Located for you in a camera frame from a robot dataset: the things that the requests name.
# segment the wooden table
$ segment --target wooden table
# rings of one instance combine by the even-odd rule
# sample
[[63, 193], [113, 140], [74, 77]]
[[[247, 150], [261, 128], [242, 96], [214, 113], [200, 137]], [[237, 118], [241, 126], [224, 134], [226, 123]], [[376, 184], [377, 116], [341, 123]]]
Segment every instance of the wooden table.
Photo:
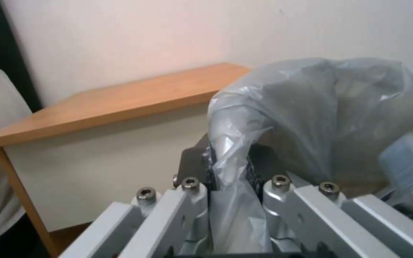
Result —
[[85, 91], [0, 129], [0, 164], [50, 255], [62, 251], [52, 232], [142, 186], [168, 189], [210, 98], [248, 71], [222, 63]]

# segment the plastic bag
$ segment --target plastic bag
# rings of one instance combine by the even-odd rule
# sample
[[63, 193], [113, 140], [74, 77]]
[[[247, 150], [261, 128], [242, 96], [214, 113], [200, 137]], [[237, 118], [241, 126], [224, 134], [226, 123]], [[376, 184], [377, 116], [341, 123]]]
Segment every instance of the plastic bag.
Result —
[[251, 144], [270, 145], [288, 170], [348, 196], [387, 183], [377, 158], [413, 129], [413, 74], [400, 62], [304, 59], [252, 70], [213, 96], [209, 137], [219, 191], [211, 196], [217, 253], [268, 252], [264, 212], [246, 181]]

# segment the white wall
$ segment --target white wall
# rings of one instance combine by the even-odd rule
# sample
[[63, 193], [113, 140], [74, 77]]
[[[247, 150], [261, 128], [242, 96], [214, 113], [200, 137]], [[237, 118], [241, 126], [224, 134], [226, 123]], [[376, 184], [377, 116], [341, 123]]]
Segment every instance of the white wall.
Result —
[[410, 0], [1, 0], [44, 104], [229, 61], [382, 57], [413, 70]]

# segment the metal bracket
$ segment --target metal bracket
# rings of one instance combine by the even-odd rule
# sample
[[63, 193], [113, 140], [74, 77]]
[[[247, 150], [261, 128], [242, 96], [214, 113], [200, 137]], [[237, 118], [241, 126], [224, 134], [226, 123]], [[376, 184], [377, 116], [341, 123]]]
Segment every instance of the metal bracket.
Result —
[[345, 201], [342, 209], [401, 257], [413, 257], [413, 221], [373, 195]]
[[151, 258], [178, 253], [196, 216], [188, 194], [167, 190], [119, 257]]
[[113, 202], [59, 257], [116, 256], [142, 222], [139, 207]]
[[293, 190], [276, 211], [309, 251], [327, 246], [339, 257], [397, 257], [314, 186]]

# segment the hex socket screw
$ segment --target hex socket screw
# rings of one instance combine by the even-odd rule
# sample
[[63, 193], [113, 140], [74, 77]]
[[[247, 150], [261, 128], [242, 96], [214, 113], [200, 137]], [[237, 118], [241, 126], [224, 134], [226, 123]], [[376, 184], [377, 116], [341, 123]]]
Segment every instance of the hex socket screw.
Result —
[[181, 187], [184, 191], [198, 193], [200, 190], [200, 182], [196, 177], [187, 177], [182, 181]]
[[151, 205], [156, 199], [156, 190], [152, 187], [143, 187], [136, 192], [136, 201], [141, 206]]
[[279, 192], [287, 192], [290, 189], [291, 180], [285, 175], [274, 175], [272, 177], [272, 188]]
[[173, 175], [173, 188], [177, 188], [179, 184], [177, 183], [177, 174]]
[[318, 190], [332, 201], [335, 201], [341, 192], [341, 188], [332, 182], [320, 183]]

